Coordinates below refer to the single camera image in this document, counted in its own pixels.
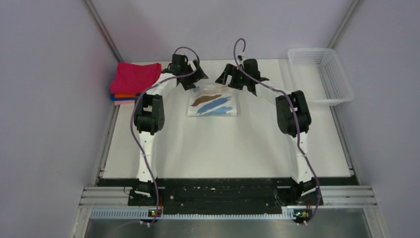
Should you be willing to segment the white t shirt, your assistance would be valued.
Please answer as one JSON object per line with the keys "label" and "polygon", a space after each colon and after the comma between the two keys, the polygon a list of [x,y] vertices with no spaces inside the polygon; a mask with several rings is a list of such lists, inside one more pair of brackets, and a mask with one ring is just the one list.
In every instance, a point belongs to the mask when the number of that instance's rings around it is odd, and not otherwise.
{"label": "white t shirt", "polygon": [[187,116],[228,116],[238,115],[237,92],[227,86],[202,84],[190,90]]}

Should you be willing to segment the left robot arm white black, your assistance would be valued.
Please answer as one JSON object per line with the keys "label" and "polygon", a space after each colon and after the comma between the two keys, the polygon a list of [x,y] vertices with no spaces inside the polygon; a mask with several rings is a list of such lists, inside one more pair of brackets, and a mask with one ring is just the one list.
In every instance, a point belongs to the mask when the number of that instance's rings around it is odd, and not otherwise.
{"label": "left robot arm white black", "polygon": [[159,205],[155,162],[158,136],[165,124],[164,99],[178,85],[190,90],[206,78],[199,57],[189,62],[186,55],[173,54],[171,63],[159,74],[157,81],[139,93],[135,100],[130,131],[140,149],[140,161],[133,190],[147,205]]}

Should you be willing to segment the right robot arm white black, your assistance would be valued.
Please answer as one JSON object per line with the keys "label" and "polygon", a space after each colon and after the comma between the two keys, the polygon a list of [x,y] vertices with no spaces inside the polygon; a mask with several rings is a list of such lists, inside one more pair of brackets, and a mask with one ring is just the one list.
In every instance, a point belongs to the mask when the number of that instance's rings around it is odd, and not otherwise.
{"label": "right robot arm white black", "polygon": [[270,86],[267,81],[261,76],[256,59],[228,63],[216,79],[217,84],[233,89],[246,88],[275,106],[277,125],[286,136],[290,149],[292,180],[287,191],[274,190],[275,203],[281,206],[308,205],[315,199],[314,204],[319,205],[319,179],[308,158],[308,133],[312,117],[304,92]]}

